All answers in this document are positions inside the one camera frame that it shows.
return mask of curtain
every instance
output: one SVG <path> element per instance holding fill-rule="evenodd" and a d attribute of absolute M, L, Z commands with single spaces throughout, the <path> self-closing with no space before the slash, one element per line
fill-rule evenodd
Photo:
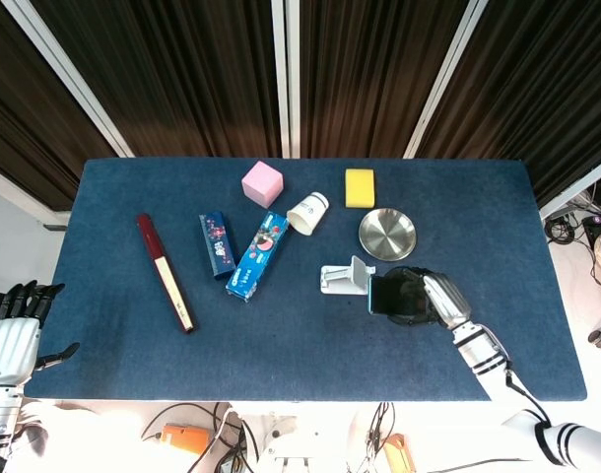
<path fill-rule="evenodd" d="M 136 156 L 281 156 L 269 1 L 33 5 Z"/>
<path fill-rule="evenodd" d="M 402 158 L 466 5 L 301 1 L 301 156 Z"/>
<path fill-rule="evenodd" d="M 543 205 L 601 163 L 601 1 L 492 1 L 418 157 L 523 161 Z"/>
<path fill-rule="evenodd" d="M 0 4 L 0 173 L 70 210 L 84 162 L 113 153 Z"/>

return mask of blue felt surface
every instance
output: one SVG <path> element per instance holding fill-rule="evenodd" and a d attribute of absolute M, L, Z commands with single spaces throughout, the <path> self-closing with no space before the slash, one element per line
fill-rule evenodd
<path fill-rule="evenodd" d="M 541 399 L 586 395 L 526 171 L 518 162 L 269 161 L 285 179 L 271 210 L 313 190 L 331 207 L 313 236 L 290 230 L 246 304 L 211 277 L 198 214 L 221 210 L 240 257 L 265 210 L 240 180 L 255 160 L 100 160 L 86 165 L 55 275 L 66 290 L 42 354 L 75 357 L 37 373 L 28 395 L 197 400 L 486 399 L 438 325 L 400 327 L 364 297 L 324 296 L 319 270 L 352 254 L 383 274 L 397 264 L 448 274 Z M 418 244 L 381 263 L 358 242 L 367 212 L 344 208 L 345 168 L 375 170 L 376 207 L 414 222 Z M 149 213 L 200 330 L 181 332 L 135 218 Z"/>

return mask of blue toothpaste box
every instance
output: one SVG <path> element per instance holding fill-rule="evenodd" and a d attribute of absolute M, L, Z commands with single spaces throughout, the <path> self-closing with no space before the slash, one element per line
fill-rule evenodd
<path fill-rule="evenodd" d="M 220 278 L 235 269 L 233 252 L 224 226 L 222 212 L 200 215 L 200 225 L 209 251 L 213 276 Z"/>
<path fill-rule="evenodd" d="M 226 284 L 229 294 L 248 302 L 287 229 L 288 219 L 273 212 L 267 213 L 257 235 L 252 239 L 233 276 Z"/>

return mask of stainless steel plate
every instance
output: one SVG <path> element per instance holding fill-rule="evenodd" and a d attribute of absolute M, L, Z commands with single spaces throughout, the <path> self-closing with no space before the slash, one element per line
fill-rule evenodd
<path fill-rule="evenodd" d="M 375 209 L 360 223 L 360 243 L 370 256 L 382 261 L 398 261 L 417 244 L 412 221 L 395 209 Z"/>

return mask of pink cube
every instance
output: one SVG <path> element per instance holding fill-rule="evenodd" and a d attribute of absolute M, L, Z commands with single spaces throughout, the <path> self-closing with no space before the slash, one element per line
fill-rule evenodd
<path fill-rule="evenodd" d="M 283 190 L 283 175 L 259 161 L 241 180 L 245 196 L 268 208 Z"/>

